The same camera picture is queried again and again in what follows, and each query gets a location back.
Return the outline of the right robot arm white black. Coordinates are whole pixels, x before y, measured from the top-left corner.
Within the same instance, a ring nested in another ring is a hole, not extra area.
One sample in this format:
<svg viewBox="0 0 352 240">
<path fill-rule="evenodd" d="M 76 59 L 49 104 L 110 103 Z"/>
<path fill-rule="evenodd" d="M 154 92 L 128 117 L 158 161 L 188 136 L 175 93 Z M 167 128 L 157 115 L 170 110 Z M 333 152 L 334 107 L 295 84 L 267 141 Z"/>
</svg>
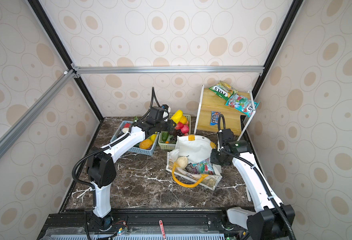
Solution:
<svg viewBox="0 0 352 240">
<path fill-rule="evenodd" d="M 218 147 L 211 152 L 211 163 L 219 166 L 233 165 L 241 174 L 254 205 L 253 211 L 241 207 L 227 209 L 229 224 L 245 230 L 243 240 L 276 240 L 284 237 L 294 240 L 293 207 L 285 205 L 272 190 L 256 163 L 248 142 L 235 140 L 234 133 L 226 127 L 222 114 L 218 116 L 217 136 Z"/>
</svg>

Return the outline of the cream garlic bulb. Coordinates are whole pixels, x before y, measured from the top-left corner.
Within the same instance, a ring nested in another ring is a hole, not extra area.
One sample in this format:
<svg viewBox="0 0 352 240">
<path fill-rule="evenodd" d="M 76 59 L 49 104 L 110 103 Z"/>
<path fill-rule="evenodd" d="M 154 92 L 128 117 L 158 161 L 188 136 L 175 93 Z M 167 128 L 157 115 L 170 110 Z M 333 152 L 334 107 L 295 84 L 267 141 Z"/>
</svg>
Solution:
<svg viewBox="0 0 352 240">
<path fill-rule="evenodd" d="M 176 167 L 185 169 L 188 165 L 188 158 L 185 156 L 178 157 L 175 162 Z"/>
</svg>

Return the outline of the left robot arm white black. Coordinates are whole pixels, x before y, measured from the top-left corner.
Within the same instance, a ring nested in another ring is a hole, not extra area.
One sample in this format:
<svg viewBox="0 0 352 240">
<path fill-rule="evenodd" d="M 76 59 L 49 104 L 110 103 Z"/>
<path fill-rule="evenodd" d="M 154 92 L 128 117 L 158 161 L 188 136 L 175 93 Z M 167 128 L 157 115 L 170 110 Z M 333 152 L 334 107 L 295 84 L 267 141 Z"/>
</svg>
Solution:
<svg viewBox="0 0 352 240">
<path fill-rule="evenodd" d="M 93 194 L 93 214 L 104 219 L 111 212 L 110 190 L 116 178 L 115 163 L 136 144 L 154 134 L 171 130 L 176 123 L 168 120 L 170 107 L 160 105 L 152 88 L 150 107 L 134 121 L 128 131 L 111 143 L 80 159 L 72 169 L 74 182 L 89 186 Z"/>
</svg>

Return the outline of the white grocery bag yellow handles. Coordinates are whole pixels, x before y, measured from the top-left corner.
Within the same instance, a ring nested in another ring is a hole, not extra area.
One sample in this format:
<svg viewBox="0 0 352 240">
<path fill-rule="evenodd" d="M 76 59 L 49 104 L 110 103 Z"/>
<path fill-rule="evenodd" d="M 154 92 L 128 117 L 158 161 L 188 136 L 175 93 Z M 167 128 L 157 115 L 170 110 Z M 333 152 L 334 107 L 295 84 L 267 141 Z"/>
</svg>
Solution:
<svg viewBox="0 0 352 240">
<path fill-rule="evenodd" d="M 215 175 L 190 174 L 186 169 L 176 167 L 175 162 L 178 157 L 185 156 L 188 163 L 197 164 L 210 158 L 212 149 L 216 149 L 216 144 L 206 137 L 188 135 L 177 137 L 176 147 L 167 153 L 166 170 L 172 174 L 174 181 L 185 188 L 195 188 L 201 185 L 209 190 L 215 190 L 222 179 L 222 169 L 218 165 L 213 165 Z"/>
</svg>

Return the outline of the purple m&m packet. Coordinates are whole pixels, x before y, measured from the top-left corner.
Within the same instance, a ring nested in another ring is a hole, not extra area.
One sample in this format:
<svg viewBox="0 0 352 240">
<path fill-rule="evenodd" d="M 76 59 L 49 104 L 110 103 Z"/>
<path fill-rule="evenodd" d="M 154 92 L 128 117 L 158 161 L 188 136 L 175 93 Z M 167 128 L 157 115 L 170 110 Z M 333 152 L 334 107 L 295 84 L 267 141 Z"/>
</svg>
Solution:
<svg viewBox="0 0 352 240">
<path fill-rule="evenodd" d="M 187 164 L 186 171 L 190 174 L 199 174 L 199 172 L 197 170 L 197 166 L 192 163 Z"/>
</svg>

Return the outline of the long yellow fruit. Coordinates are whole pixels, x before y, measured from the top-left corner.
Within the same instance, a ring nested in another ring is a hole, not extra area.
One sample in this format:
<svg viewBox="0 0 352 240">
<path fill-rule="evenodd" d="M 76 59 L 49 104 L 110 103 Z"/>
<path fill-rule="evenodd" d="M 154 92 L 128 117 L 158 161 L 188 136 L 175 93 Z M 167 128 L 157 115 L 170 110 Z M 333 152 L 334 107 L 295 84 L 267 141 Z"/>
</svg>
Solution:
<svg viewBox="0 0 352 240">
<path fill-rule="evenodd" d="M 173 114 L 173 116 L 171 117 L 171 120 L 172 120 L 174 123 L 178 124 L 178 123 L 180 122 L 180 120 L 181 120 L 182 117 L 183 117 L 183 111 L 178 110 L 178 111 L 176 111 L 176 112 Z"/>
</svg>

